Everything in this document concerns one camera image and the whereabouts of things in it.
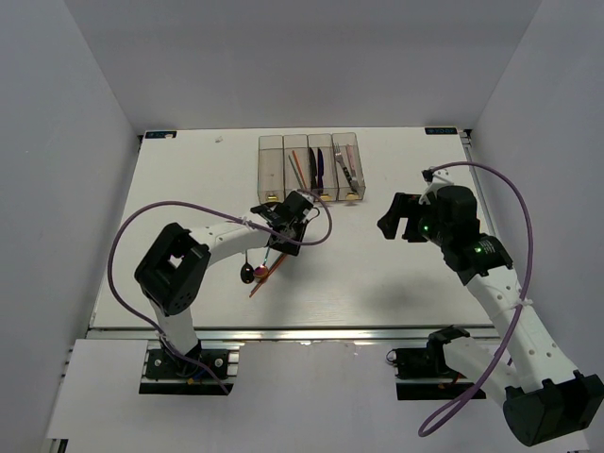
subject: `gray wall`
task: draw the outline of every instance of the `gray wall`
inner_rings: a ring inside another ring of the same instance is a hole
[[[61,0],[0,14],[0,449],[38,451],[137,141]]]
[[[480,116],[475,152],[527,199],[536,242],[529,295],[536,310],[579,369],[604,378],[602,125],[604,2],[543,2]],[[503,184],[481,180],[524,272],[518,204]],[[604,451],[604,408],[586,435],[595,451]]]
[[[66,0],[152,127],[473,126],[538,0]]]

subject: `black label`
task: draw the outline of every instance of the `black label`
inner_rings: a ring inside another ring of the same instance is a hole
[[[146,139],[175,139],[175,130],[151,130],[144,133]]]
[[[457,135],[455,127],[424,127],[426,135]]]

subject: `white table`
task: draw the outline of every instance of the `white table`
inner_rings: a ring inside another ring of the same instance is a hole
[[[204,328],[483,326],[489,319],[429,243],[386,241],[376,227],[394,193],[420,193],[421,170],[465,160],[457,135],[427,136],[414,128],[291,128],[182,130],[174,139],[143,140],[124,218],[159,200],[185,200],[242,215],[258,205],[257,159],[261,135],[357,133],[367,192],[353,205],[331,204],[334,230],[324,244],[288,258],[253,298],[239,279],[243,256],[231,257],[206,273],[193,320]],[[450,170],[456,182],[475,189],[465,167]],[[479,213],[484,223],[482,211]],[[144,214],[126,231],[117,251],[118,290],[137,310],[153,316],[133,274],[161,229],[172,222],[201,227],[220,222],[193,210],[160,208]],[[313,221],[305,240],[326,231],[327,218]],[[399,236],[404,221],[401,222]],[[264,251],[250,253],[254,264]],[[103,281],[92,327],[146,327],[123,310]]]

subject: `white panel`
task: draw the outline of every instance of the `white panel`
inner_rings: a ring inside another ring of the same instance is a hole
[[[60,0],[0,14],[0,439],[38,451],[85,332],[136,136]]]
[[[248,344],[229,396],[139,395],[146,342],[83,340],[49,436],[68,453],[566,453],[581,433],[526,448],[493,401],[472,401],[436,434],[417,429],[441,401],[397,401],[387,345]]]
[[[603,42],[604,2],[543,2],[475,131],[476,158],[510,176],[527,199],[534,308],[580,371],[602,378]],[[505,244],[524,255],[516,200],[489,176],[481,180]],[[603,410],[586,435],[604,450]]]
[[[463,160],[457,135],[427,136],[423,128],[360,128],[357,132],[367,192],[356,204],[331,204],[334,219],[327,242],[304,247],[287,258],[253,298],[239,273],[243,255],[222,260],[207,271],[192,305],[197,327],[368,327],[490,325],[480,304],[446,267],[431,243],[386,241],[377,227],[396,192],[421,193],[421,171],[430,165]],[[144,140],[126,215],[160,200],[184,200],[232,215],[259,203],[258,137],[271,134],[326,133],[338,129],[244,129],[178,131],[175,139]],[[451,169],[453,179],[473,187],[466,167]],[[162,228],[172,222],[203,227],[222,219],[183,208],[149,211],[126,231],[116,254],[118,289],[137,310],[153,312],[134,270]],[[313,221],[307,241],[327,231],[327,217]],[[263,250],[251,251],[259,265]],[[274,252],[270,262],[275,259]],[[95,327],[146,327],[125,311],[104,283]]]
[[[472,126],[538,0],[67,0],[146,128]]]

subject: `black knife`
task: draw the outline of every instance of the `black knife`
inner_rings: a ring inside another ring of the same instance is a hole
[[[309,165],[310,165],[310,189],[313,191],[317,188],[317,161],[314,158],[312,148],[309,148]]]
[[[319,159],[318,165],[317,165],[317,170],[319,171],[319,174],[317,175],[317,185],[319,186],[319,194],[323,193],[323,174],[325,172],[325,167],[324,167],[324,163],[323,163],[323,151],[321,151],[321,148],[317,148],[317,157]]]

